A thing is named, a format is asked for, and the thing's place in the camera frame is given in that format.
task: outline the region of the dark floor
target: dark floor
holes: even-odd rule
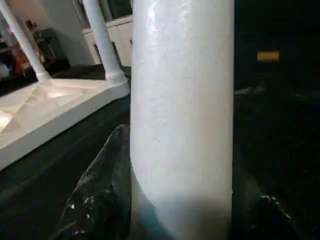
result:
[[[48,239],[85,169],[112,130],[128,124],[129,119],[128,96],[108,104],[3,170],[0,239]]]
[[[320,96],[310,91],[257,94],[234,115],[234,163],[285,206],[304,239],[320,238],[319,122]]]

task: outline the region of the white pole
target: white pole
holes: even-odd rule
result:
[[[135,0],[133,22],[133,239],[227,239],[234,0]]]
[[[28,58],[33,70],[35,71],[38,81],[43,82],[50,79],[51,77],[49,73],[40,62],[37,53],[33,49],[31,43],[28,41],[26,34],[16,20],[15,15],[8,6],[6,0],[0,0],[0,11],[2,12],[17,41],[19,42],[20,47]]]
[[[105,79],[110,79],[111,84],[118,84],[119,80],[122,81],[124,72],[119,67],[99,2],[83,0],[83,5],[105,70]]]

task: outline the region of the white column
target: white column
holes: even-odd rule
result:
[[[112,84],[117,84],[123,79],[124,73],[119,67],[99,2],[98,0],[83,0],[83,5],[105,70],[105,79],[111,80]]]
[[[20,47],[28,58],[33,70],[35,71],[37,79],[40,82],[50,79],[51,77],[49,73],[40,62],[37,53],[33,49],[31,43],[28,41],[26,34],[16,20],[15,15],[8,6],[6,0],[0,0],[0,11],[2,12],[17,41],[19,42]]]
[[[133,239],[226,239],[234,0],[135,0],[133,22]]]

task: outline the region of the white base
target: white base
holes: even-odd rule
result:
[[[113,100],[126,81],[52,79],[0,98],[0,170]]]
[[[127,82],[127,78],[122,70],[119,69],[118,72],[113,71],[113,72],[105,72],[104,75],[105,79],[110,82],[110,85],[112,87],[119,86],[123,84],[124,82]]]

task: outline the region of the yellow object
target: yellow object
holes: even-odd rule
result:
[[[258,51],[258,62],[279,62],[279,51]]]

